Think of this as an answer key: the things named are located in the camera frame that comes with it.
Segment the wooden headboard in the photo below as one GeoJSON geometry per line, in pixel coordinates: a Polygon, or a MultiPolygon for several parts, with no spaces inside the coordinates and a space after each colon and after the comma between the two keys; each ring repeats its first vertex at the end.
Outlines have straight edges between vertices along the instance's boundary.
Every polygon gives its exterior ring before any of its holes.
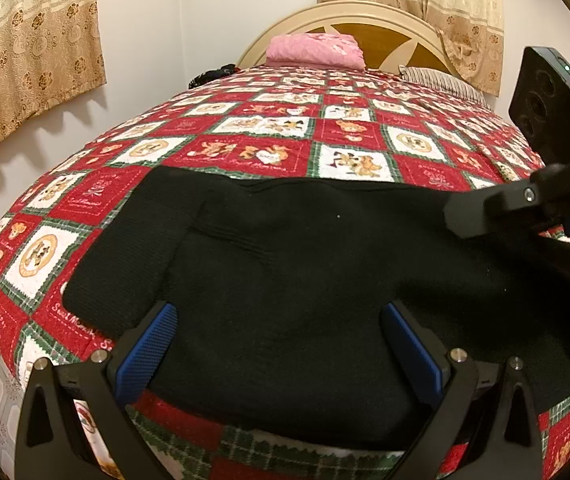
{"type": "Polygon", "coordinates": [[[238,66],[245,69],[264,63],[274,36],[304,32],[351,34],[368,68],[398,74],[399,65],[424,66],[458,76],[431,25],[404,10],[356,0],[318,4],[288,16],[254,41],[238,66]]]}

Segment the white wall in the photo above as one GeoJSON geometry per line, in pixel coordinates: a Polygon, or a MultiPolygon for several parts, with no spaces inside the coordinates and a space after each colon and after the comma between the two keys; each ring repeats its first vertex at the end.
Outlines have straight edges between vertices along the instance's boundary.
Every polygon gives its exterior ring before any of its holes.
{"type": "Polygon", "coordinates": [[[180,0],[189,80],[236,63],[258,35],[277,20],[316,0],[180,0]]]}
{"type": "Polygon", "coordinates": [[[185,88],[179,0],[98,0],[107,84],[28,121],[0,145],[0,217],[98,134],[185,88]]]}
{"type": "Polygon", "coordinates": [[[570,12],[562,0],[503,0],[505,56],[495,110],[509,117],[520,61],[526,46],[551,46],[570,62],[570,12]]]}

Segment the silver bolt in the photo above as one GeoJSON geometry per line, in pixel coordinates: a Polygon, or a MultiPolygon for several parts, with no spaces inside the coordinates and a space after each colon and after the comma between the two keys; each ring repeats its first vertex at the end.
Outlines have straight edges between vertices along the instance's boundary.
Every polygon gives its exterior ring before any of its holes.
{"type": "Polygon", "coordinates": [[[42,371],[49,366],[49,359],[46,357],[41,357],[34,363],[34,368],[36,370],[42,371]]]}
{"type": "Polygon", "coordinates": [[[523,366],[525,366],[525,362],[520,357],[510,357],[508,363],[514,370],[522,370],[523,366]]]}
{"type": "Polygon", "coordinates": [[[528,187],[525,192],[523,193],[525,200],[527,200],[528,202],[533,202],[536,199],[536,194],[534,193],[534,190],[531,189],[530,187],[528,187]]]}
{"type": "Polygon", "coordinates": [[[449,353],[449,356],[457,363],[464,363],[467,361],[467,352],[465,352],[462,348],[454,348],[449,353]]]}
{"type": "Polygon", "coordinates": [[[110,355],[106,350],[97,350],[92,354],[92,363],[100,364],[107,360],[110,355]]]}

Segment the checkered blanket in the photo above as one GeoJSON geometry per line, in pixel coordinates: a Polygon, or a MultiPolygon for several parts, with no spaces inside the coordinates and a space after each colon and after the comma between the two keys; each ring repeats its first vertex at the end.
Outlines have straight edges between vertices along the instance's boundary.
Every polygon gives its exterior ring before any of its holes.
{"type": "MultiPolygon", "coordinates": [[[[89,142],[0,220],[0,351],[25,387],[32,363],[85,360],[108,338],[62,305],[79,259],[159,164],[234,178],[312,176],[464,191],[542,166],[489,110],[382,72],[257,67],[184,92],[89,142]]],[[[79,416],[105,470],[118,475],[79,416]]],[[[176,478],[381,478],[402,452],[313,446],[184,413],[146,393],[130,416],[176,478]]],[[[570,398],[540,415],[545,478],[570,455],[570,398]]],[[[452,450],[442,473],[456,468],[452,450]]]]}

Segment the black garment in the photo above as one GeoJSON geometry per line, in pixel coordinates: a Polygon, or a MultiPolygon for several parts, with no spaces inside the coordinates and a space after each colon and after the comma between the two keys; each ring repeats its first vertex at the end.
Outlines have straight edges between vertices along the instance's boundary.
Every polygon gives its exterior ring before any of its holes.
{"type": "Polygon", "coordinates": [[[233,63],[222,66],[218,70],[208,70],[207,72],[203,72],[190,81],[190,89],[203,86],[205,83],[215,81],[216,79],[220,79],[222,77],[227,77],[235,72],[238,72],[238,69],[233,63]]]}
{"type": "Polygon", "coordinates": [[[324,444],[402,449],[429,415],[381,336],[399,298],[446,346],[522,357],[539,413],[570,395],[570,246],[460,240],[448,193],[156,168],[91,246],[64,304],[118,338],[157,298],[178,333],[151,389],[193,413],[324,444]]]}

